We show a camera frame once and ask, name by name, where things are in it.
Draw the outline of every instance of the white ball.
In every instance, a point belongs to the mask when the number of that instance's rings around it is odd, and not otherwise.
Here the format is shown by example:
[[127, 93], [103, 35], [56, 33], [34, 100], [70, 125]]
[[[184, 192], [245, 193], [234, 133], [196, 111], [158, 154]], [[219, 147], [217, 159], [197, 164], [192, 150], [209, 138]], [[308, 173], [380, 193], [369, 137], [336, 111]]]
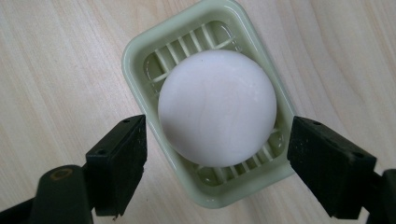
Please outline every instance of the white ball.
[[208, 50], [178, 64], [163, 83], [158, 113], [171, 146], [208, 167], [236, 165], [267, 141], [276, 95], [254, 61], [230, 50]]

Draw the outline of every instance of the light green soap dish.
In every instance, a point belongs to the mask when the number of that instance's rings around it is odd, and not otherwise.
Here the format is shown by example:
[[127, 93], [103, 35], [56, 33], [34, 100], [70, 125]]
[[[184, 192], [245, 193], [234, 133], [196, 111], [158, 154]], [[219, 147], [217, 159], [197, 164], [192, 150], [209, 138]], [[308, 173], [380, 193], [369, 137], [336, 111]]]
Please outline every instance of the light green soap dish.
[[[164, 80], [183, 59], [206, 49], [239, 51], [258, 63], [276, 91], [276, 125], [252, 158], [224, 168], [194, 164], [168, 144], [158, 119]], [[291, 174], [286, 159], [294, 109], [248, 15], [233, 0], [204, 0], [134, 38], [122, 57], [122, 71], [164, 155], [189, 196], [220, 208]]]

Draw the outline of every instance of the wooden table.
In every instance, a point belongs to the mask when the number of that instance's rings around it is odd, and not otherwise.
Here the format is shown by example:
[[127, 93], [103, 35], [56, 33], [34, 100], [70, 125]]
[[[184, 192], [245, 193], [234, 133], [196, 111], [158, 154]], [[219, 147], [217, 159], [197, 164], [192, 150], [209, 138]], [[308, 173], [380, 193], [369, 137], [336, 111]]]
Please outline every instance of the wooden table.
[[[141, 114], [120, 58], [136, 35], [195, 0], [0, 2], [0, 210], [48, 170], [85, 162]], [[301, 116], [396, 167], [396, 2], [240, 0]], [[116, 223], [364, 223], [330, 219], [297, 175], [225, 208], [193, 203], [148, 131], [143, 179]], [[95, 217], [96, 223], [114, 223]]]

